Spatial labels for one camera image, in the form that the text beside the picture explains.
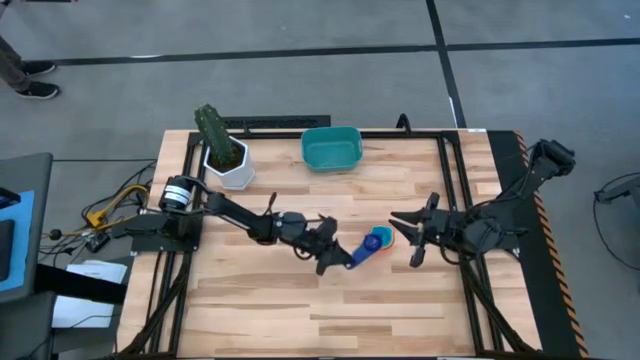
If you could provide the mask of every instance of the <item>concrete floor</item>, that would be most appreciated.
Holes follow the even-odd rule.
[[[436,4],[449,44],[640,37],[635,0]],[[27,59],[429,45],[431,29],[418,0],[16,2],[0,20]],[[639,274],[604,250],[591,200],[608,180],[638,171],[640,46],[449,55],[469,127],[519,129],[530,143],[557,139],[576,150],[574,173],[542,191],[567,281],[590,354],[637,358]],[[193,128],[192,109],[205,101],[228,116],[331,114],[334,125],[380,127],[405,112],[415,127],[454,126],[435,52],[68,66],[43,80],[62,95],[25,101],[0,87],[1,156],[152,158],[162,132]],[[46,228],[77,227],[84,205],[144,164],[55,163]],[[640,265],[637,211],[623,199],[599,215],[612,247]],[[114,241],[98,255],[123,256],[129,245]]]

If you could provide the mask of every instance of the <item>wood plank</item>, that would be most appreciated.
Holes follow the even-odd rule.
[[[166,179],[182,171],[187,138],[188,131],[165,133],[152,204]],[[460,139],[473,200],[497,195],[500,183],[486,133],[460,131]],[[278,192],[274,211],[333,216],[339,222],[336,237],[348,251],[372,226],[387,224],[391,211],[416,210],[433,191],[441,195],[440,208],[447,208],[438,149],[430,139],[365,139],[363,160],[353,171],[320,174],[306,168],[299,140],[247,143],[256,179],[246,191],[227,195],[262,213],[270,194]],[[453,152],[448,153],[463,208]],[[214,176],[207,174],[206,182],[222,190]],[[206,218],[191,269],[178,356],[472,355],[458,269],[434,247],[427,248],[422,267],[409,267],[413,249],[399,233],[394,236],[392,248],[357,269],[331,267],[317,277],[315,262],[298,260],[290,247],[257,245],[236,227]],[[120,347],[145,322],[154,264],[155,254],[135,259],[118,331]],[[504,252],[487,254],[487,264],[497,306],[525,341],[539,347],[520,265]],[[488,344],[486,319],[482,326]],[[165,322],[164,346],[168,328]]]

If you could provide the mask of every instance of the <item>green plastic bowl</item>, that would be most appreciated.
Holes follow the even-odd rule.
[[[312,171],[351,170],[362,159],[360,131],[351,126],[306,130],[302,158]]]

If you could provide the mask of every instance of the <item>white flower pot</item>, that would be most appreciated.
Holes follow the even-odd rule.
[[[218,179],[220,179],[220,183],[223,188],[227,190],[244,190],[256,177],[256,170],[253,168],[251,154],[249,154],[249,147],[232,136],[229,136],[229,138],[231,141],[236,143],[236,145],[241,146],[244,149],[242,164],[233,170],[221,173],[209,164],[211,149],[207,147],[207,153],[205,154],[203,165],[216,174]]]

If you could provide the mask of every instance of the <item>yellow cable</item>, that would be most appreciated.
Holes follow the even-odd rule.
[[[118,221],[114,221],[114,222],[112,222],[112,223],[108,223],[108,224],[104,224],[104,225],[102,225],[102,226],[98,226],[97,228],[93,229],[93,231],[98,231],[98,230],[108,229],[108,228],[110,228],[110,227],[112,227],[112,226],[114,226],[114,225],[116,225],[116,224],[120,224],[120,223],[125,222],[125,221],[127,221],[127,220],[131,220],[131,219],[133,219],[133,218],[134,218],[134,217],[136,217],[136,216],[137,216],[137,215],[129,216],[129,217],[126,217],[126,218],[124,218],[124,219],[122,219],[122,220],[118,220]]]
[[[131,194],[135,190],[143,192],[145,194],[145,200],[149,200],[149,191],[147,190],[147,188],[141,185],[128,186],[122,189],[122,191],[120,191],[116,195],[116,197],[113,200],[111,200],[111,202],[107,206],[105,206],[102,210],[88,213],[87,220],[89,222],[89,225],[94,229],[98,229],[100,226],[106,225],[106,224],[103,224],[103,221],[107,218],[107,212],[110,209],[115,208],[116,205],[118,205],[122,200],[124,200],[124,198],[129,196],[129,194]]]

